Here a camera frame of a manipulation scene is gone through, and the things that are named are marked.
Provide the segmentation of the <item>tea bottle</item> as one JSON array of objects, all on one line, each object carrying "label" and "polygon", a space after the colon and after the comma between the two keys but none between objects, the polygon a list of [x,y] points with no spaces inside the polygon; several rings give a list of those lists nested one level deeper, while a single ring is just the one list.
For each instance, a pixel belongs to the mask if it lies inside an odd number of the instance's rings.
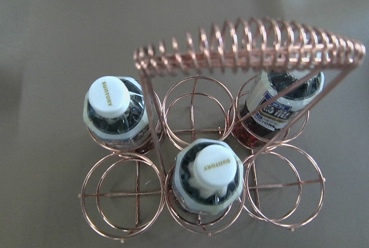
[{"label": "tea bottle", "polygon": [[200,138],[176,157],[172,190],[185,210],[216,215],[243,191],[243,164],[223,141]]},{"label": "tea bottle", "polygon": [[[244,107],[240,110],[240,116],[247,115],[308,74],[308,71],[298,70],[286,73],[261,71],[246,97]],[[235,137],[248,148],[264,146],[265,142],[258,138],[272,139],[322,92],[324,82],[325,75],[319,72],[242,123],[236,124],[234,126]]]},{"label": "tea bottle", "polygon": [[102,76],[89,87],[83,120],[96,142],[113,151],[140,151],[151,139],[142,86],[132,77]]}]

